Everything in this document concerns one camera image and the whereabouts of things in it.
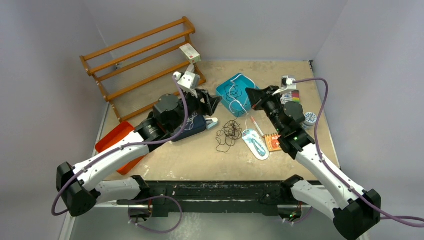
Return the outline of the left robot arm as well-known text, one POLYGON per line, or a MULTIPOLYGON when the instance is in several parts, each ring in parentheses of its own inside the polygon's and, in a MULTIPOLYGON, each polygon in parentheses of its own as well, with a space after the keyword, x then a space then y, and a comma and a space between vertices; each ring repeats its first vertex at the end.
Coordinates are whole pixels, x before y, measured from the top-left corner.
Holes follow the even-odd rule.
POLYGON ((196 96, 180 92, 162 95, 152 107, 147 119, 135 127, 123 139, 98 155, 71 165, 64 162, 56 170, 56 189, 51 213, 59 216, 70 213, 81 216, 95 205, 132 200, 138 205, 149 199, 149 187, 139 175, 124 180, 105 180, 123 165, 144 157, 163 144, 177 137, 193 114, 212 116, 222 100, 207 90, 195 89, 196 96))

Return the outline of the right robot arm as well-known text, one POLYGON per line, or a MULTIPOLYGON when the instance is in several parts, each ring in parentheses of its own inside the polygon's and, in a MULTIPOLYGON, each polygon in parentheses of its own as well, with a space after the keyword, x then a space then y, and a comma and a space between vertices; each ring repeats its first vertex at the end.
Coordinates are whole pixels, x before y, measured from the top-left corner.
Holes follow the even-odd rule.
POLYGON ((281 149, 308 169, 325 187, 321 190, 299 176, 287 179, 280 196, 288 204, 306 203, 332 220, 337 231, 347 240, 356 240, 381 221, 377 210, 381 196, 365 190, 347 177, 332 161, 317 150, 317 143, 302 128, 306 120, 298 102, 281 103, 280 88, 246 88, 251 107, 264 111, 279 134, 281 149))

